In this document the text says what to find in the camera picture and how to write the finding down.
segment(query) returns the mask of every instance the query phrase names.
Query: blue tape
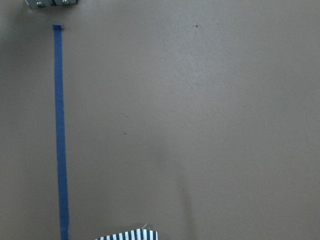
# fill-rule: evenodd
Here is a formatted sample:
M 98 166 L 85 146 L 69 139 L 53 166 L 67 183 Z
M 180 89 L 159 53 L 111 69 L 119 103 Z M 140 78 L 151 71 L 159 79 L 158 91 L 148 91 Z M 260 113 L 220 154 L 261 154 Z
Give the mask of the blue tape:
M 62 24 L 53 25 L 54 32 L 54 95 L 56 156 L 58 172 L 61 240 L 69 240 L 69 206 L 66 164 L 64 83 L 62 62 Z

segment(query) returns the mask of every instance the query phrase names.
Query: metal bracket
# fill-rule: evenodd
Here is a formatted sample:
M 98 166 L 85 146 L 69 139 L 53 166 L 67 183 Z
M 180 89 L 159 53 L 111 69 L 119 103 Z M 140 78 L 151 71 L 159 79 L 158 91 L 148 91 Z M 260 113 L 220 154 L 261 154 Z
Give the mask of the metal bracket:
M 44 8 L 50 6 L 69 6 L 78 4 L 78 0 L 25 0 L 30 8 Z

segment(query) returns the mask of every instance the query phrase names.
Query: screw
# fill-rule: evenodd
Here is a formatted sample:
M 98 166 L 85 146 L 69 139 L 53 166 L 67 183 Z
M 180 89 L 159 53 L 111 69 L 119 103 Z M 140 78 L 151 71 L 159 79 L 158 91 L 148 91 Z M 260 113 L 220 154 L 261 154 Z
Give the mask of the screw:
M 35 4 L 36 4 L 36 6 L 38 8 L 44 8 L 45 7 L 45 5 L 44 5 L 44 3 L 42 1 L 37 1 Z
M 62 5 L 65 5 L 65 6 L 70 4 L 69 0 L 61 0 L 61 3 L 62 3 Z

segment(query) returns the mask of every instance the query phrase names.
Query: blue tape strip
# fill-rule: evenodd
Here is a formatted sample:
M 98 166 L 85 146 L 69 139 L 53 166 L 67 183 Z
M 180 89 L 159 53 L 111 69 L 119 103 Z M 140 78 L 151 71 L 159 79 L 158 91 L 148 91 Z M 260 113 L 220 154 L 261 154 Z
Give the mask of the blue tape strip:
M 69 206 L 66 164 L 64 83 L 62 62 L 62 24 L 53 25 L 54 32 L 54 95 L 56 155 L 58 172 L 60 234 L 61 240 L 69 240 Z

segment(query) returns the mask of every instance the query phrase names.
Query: black and white striped cloth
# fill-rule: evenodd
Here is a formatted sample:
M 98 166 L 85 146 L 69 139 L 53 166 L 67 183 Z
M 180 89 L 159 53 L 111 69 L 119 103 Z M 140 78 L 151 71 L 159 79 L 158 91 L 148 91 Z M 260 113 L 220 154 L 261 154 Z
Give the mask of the black and white striped cloth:
M 158 232 L 139 228 L 123 233 L 102 236 L 96 240 L 158 240 Z

